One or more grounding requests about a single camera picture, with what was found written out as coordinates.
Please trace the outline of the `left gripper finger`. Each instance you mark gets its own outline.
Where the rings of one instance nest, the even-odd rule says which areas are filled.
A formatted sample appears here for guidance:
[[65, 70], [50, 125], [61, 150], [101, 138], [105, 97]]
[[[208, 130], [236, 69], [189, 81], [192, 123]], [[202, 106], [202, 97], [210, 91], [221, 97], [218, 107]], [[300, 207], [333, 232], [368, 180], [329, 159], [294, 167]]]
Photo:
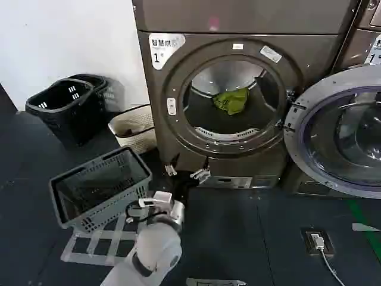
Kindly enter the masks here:
[[168, 164], [165, 165], [165, 171], [167, 172], [168, 176], [176, 176], [177, 171], [176, 171], [176, 166], [177, 162], [179, 160], [180, 154], [176, 154]]
[[211, 176], [209, 157], [205, 158], [204, 164], [202, 167], [190, 174], [190, 178], [197, 180], [199, 183], [204, 183]]

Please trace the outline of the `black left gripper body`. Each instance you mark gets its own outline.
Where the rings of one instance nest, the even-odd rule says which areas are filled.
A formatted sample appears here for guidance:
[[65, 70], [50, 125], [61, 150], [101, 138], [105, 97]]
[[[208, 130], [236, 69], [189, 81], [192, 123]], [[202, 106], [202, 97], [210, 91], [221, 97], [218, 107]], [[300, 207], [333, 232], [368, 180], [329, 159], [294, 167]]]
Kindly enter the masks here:
[[189, 191], [199, 185], [199, 180], [191, 178], [191, 171], [180, 170], [171, 177], [171, 193], [174, 201], [188, 204]]

